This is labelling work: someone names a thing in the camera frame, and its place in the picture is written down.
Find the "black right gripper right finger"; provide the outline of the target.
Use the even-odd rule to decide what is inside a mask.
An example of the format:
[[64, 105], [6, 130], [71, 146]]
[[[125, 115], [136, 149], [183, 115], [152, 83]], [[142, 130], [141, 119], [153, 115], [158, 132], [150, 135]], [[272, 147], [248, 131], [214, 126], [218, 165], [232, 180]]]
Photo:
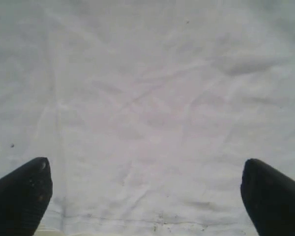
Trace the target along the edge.
[[295, 181], [259, 159], [243, 168], [240, 194], [260, 236], [295, 236]]

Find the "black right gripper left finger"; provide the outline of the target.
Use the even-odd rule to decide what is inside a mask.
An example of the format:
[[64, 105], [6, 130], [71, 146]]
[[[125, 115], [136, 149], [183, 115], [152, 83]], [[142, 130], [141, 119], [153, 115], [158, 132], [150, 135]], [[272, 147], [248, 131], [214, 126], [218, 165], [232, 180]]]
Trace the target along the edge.
[[34, 235], [52, 194], [46, 157], [36, 157], [0, 178], [0, 236]]

